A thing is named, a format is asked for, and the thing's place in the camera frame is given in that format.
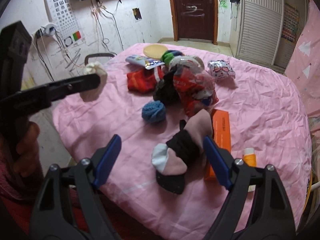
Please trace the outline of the person's left hand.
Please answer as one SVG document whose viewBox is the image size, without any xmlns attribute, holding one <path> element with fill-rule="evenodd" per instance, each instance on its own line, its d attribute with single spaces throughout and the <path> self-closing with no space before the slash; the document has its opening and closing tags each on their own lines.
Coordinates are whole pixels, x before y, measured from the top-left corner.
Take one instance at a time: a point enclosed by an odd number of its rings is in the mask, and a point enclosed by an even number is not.
<svg viewBox="0 0 320 240">
<path fill-rule="evenodd" d="M 26 133 L 16 146 L 19 158 L 13 164 L 13 170 L 27 182 L 41 184 L 43 172 L 39 155 L 39 134 L 39 126 L 32 121 L 29 122 Z"/>
</svg>

